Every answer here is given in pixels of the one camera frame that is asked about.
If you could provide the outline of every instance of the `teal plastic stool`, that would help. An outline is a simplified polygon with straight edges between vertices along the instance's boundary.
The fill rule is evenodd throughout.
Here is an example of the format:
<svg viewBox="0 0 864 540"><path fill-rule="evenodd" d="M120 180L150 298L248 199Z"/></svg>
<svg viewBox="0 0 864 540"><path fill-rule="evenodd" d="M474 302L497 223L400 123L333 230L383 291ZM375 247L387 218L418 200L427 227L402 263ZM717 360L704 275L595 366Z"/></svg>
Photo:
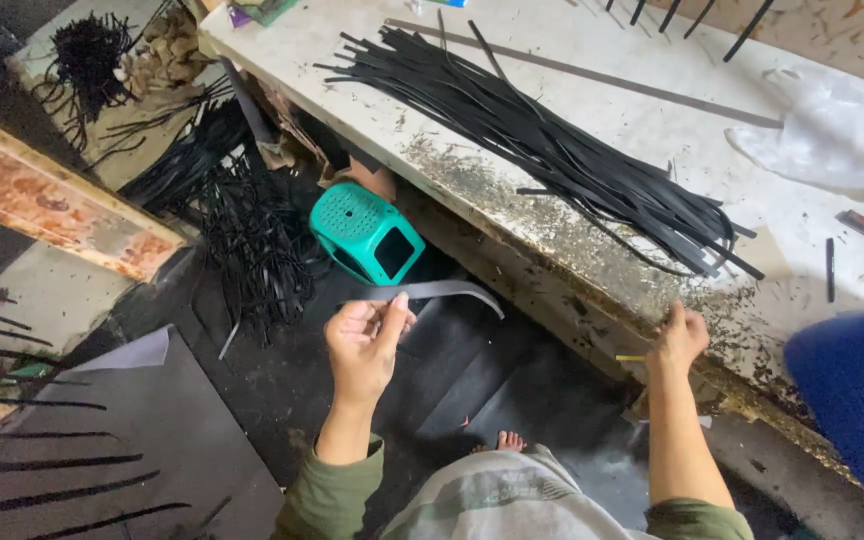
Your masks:
<svg viewBox="0 0 864 540"><path fill-rule="evenodd" d="M332 259L364 284L397 286L426 249L395 206L354 181L325 190L309 226Z"/></svg>

